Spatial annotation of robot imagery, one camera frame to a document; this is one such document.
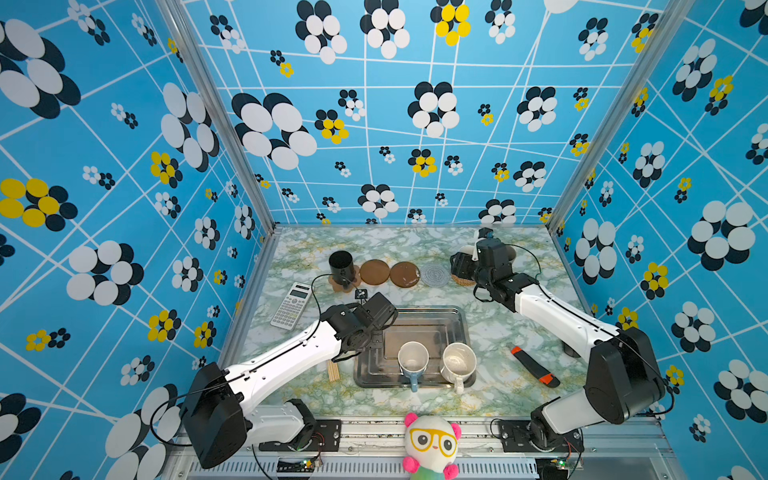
yellow glasses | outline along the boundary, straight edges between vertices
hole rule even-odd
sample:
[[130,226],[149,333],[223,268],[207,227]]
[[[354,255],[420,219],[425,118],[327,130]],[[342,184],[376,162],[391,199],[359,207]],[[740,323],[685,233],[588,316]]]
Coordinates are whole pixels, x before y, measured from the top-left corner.
[[440,452],[445,457],[450,457],[456,452],[456,437],[442,430],[413,429],[411,430],[411,443],[419,452],[426,452],[432,446],[435,435],[439,437]]

pink ear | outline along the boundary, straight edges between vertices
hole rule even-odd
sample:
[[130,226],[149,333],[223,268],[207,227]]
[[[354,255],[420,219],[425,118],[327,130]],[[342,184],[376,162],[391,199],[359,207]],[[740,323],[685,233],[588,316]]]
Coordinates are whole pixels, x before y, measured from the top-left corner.
[[413,422],[419,419],[419,416],[411,412],[406,415],[406,427],[410,427]]

metal corner post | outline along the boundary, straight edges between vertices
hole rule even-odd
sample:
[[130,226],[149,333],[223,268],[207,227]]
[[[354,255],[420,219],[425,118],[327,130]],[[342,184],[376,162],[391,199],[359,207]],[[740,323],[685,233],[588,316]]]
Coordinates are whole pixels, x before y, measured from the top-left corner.
[[589,151],[584,159],[579,162],[576,171],[571,175],[568,185],[563,190],[563,194],[554,208],[552,217],[547,223],[550,235],[554,235],[558,226],[573,207],[581,192],[581,185],[584,184],[592,169],[598,165],[598,161],[607,150],[608,145],[627,116],[627,110],[632,105],[635,97],[637,97],[637,93],[648,80],[656,65],[658,65],[661,56],[672,42],[672,38],[674,38],[691,7],[694,6],[695,1],[669,0],[667,9],[660,16],[653,37],[647,43],[644,53],[634,63],[627,79],[624,81],[624,85],[619,90],[611,107],[608,108],[607,115],[593,136],[594,142],[590,145]]
[[259,191],[253,172],[248,164],[240,141],[235,135],[235,131],[230,124],[227,116],[227,109],[219,96],[214,78],[211,76],[205,59],[197,42],[194,39],[187,16],[181,6],[180,0],[156,0],[157,7],[160,9],[171,36],[176,41],[176,45],[184,54],[184,64],[190,72],[192,81],[197,87],[200,96],[208,107],[210,117],[217,126],[217,132],[222,144],[230,155],[232,165],[237,173],[240,182],[243,185],[248,197],[253,202],[253,209],[259,217],[262,225],[266,229],[268,236],[271,236],[275,221],[272,218],[269,207],[266,205],[263,195]]

wooden coaster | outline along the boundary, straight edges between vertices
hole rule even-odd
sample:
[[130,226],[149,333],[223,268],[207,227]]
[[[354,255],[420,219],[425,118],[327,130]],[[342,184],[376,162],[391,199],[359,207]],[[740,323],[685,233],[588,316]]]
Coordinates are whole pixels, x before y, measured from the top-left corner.
[[347,288],[343,288],[341,285],[336,283],[333,280],[333,276],[329,276],[328,277],[328,283],[331,284],[331,287],[333,287],[333,291],[336,292],[336,293],[338,293],[338,292],[349,293],[352,290],[354,290],[355,288],[357,288],[358,286],[360,286],[361,282],[362,281],[360,279],[360,267],[357,266],[357,265],[355,265],[355,280]]
[[389,265],[383,260],[368,260],[360,267],[360,278],[369,285],[381,285],[389,278]]
[[389,278],[400,288],[411,288],[421,279],[422,274],[419,268],[410,262],[397,263],[389,271]]

plush toy head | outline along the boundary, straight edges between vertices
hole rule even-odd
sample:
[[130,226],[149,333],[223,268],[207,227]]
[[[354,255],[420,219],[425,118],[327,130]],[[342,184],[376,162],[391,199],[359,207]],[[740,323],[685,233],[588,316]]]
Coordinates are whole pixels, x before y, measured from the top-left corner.
[[461,437],[461,427],[440,417],[418,417],[415,413],[406,416],[406,453],[435,472],[442,472],[456,459]]

